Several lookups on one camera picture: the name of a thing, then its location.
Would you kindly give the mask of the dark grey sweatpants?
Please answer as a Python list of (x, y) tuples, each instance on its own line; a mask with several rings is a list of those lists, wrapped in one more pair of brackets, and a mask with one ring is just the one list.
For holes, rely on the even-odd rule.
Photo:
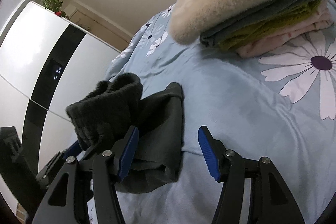
[(182, 163), (183, 90), (170, 83), (160, 92), (142, 97), (143, 85), (133, 73), (101, 81), (82, 100), (66, 108), (80, 147), (99, 141), (113, 144), (130, 126), (138, 128), (138, 146), (119, 192), (148, 193), (176, 182)]

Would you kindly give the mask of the blue floral duvet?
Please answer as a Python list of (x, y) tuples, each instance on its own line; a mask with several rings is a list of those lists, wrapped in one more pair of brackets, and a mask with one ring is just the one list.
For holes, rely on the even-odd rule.
[(79, 56), (79, 88), (138, 75), (143, 95), (171, 82), (183, 88), (182, 169), (176, 182), (149, 193), (119, 192), (126, 223), (210, 223), (221, 185), (198, 144), (205, 125), (242, 157), (269, 157), (306, 223), (335, 204), (335, 25), (289, 40), (270, 53), (241, 59), (200, 43), (177, 44), (167, 33), (171, 10), (149, 19), (121, 53), (101, 42)]

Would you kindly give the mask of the white black wardrobe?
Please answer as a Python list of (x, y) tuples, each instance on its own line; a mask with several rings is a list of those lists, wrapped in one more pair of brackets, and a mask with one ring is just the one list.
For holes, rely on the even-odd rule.
[(13, 22), (1, 44), (1, 126), (16, 128), (33, 174), (75, 141), (66, 107), (95, 88), (118, 54), (34, 2)]

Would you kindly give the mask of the wooden door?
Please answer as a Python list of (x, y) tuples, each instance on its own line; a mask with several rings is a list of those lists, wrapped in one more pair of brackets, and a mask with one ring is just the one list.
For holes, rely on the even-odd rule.
[(64, 11), (72, 23), (84, 28), (119, 51), (123, 51), (129, 45), (132, 34), (121, 30), (108, 18), (96, 13), (84, 3), (70, 0)]

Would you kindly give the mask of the olive folded garment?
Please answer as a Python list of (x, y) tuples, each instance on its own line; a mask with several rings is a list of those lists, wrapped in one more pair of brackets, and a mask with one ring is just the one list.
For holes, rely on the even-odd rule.
[(219, 39), (218, 47), (223, 51), (233, 51), (273, 34), (281, 28), (298, 24), (316, 12), (321, 1), (306, 1), (302, 4), (291, 5), (277, 15), (272, 15), (260, 22), (240, 28), (229, 34), (228, 38)]

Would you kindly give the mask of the green potted plant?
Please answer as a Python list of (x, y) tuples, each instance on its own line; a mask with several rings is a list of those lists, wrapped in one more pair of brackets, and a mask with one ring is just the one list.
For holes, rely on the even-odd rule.
[(52, 11), (57, 16), (69, 19), (69, 16), (62, 9), (64, 0), (34, 0), (34, 2)]

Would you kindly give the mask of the dark grey folded garment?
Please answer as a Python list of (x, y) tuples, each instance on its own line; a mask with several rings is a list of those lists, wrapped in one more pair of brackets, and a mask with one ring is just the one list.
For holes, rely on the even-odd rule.
[(228, 35), (240, 28), (246, 27), (250, 24), (260, 22), (272, 15), (277, 15), (286, 8), (294, 4), (302, 4), (306, 1), (315, 0), (271, 0), (251, 9), (242, 12), (232, 18), (225, 20), (213, 28), (203, 32), (200, 35), (200, 42), (205, 47), (218, 46), (219, 39), (228, 38)]

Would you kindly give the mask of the pink folded garment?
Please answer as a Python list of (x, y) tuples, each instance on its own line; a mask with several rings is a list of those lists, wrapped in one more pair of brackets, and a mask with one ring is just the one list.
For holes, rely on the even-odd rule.
[(236, 53), (244, 59), (260, 56), (275, 50), (290, 39), (296, 38), (306, 32), (326, 29), (331, 26), (333, 22), (333, 17), (328, 8), (328, 1), (321, 0), (315, 12), (313, 12), (307, 19), (298, 24), (284, 27), (273, 34), (249, 43), (246, 46), (242, 46), (236, 50)]

